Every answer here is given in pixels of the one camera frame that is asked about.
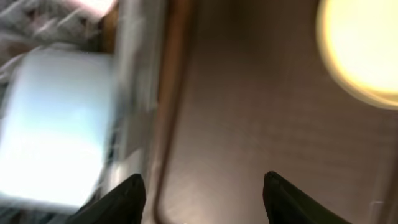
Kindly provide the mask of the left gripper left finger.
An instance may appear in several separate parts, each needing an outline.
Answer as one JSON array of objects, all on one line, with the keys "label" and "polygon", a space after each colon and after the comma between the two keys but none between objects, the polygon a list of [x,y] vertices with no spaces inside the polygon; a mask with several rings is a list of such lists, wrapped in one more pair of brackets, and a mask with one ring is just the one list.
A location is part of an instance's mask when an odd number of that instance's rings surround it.
[{"label": "left gripper left finger", "polygon": [[146,189],[140,174],[133,174],[95,202],[89,202],[66,224],[141,224]]}]

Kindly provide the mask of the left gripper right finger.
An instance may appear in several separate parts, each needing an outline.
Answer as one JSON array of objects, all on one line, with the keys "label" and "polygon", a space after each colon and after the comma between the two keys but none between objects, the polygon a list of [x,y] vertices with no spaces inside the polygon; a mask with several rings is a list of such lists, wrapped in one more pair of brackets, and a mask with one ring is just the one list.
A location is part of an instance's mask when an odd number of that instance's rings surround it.
[{"label": "left gripper right finger", "polygon": [[348,224],[274,171],[264,176],[262,197],[270,224]]}]

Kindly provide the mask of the light blue bowl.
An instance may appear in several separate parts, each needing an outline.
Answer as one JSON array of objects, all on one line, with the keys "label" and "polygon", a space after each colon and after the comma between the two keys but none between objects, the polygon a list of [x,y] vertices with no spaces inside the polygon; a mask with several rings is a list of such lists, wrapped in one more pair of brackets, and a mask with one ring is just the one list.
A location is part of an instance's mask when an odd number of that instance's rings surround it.
[{"label": "light blue bowl", "polygon": [[1,203],[76,210],[94,193],[116,112],[113,58],[28,53],[1,120]]}]

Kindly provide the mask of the yellow round plate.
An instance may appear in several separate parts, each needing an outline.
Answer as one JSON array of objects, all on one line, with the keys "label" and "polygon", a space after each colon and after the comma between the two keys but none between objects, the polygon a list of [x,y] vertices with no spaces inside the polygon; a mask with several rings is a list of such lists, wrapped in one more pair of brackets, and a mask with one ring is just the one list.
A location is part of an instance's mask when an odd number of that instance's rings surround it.
[{"label": "yellow round plate", "polygon": [[344,91],[397,109],[397,0],[321,0],[316,37],[326,69]]}]

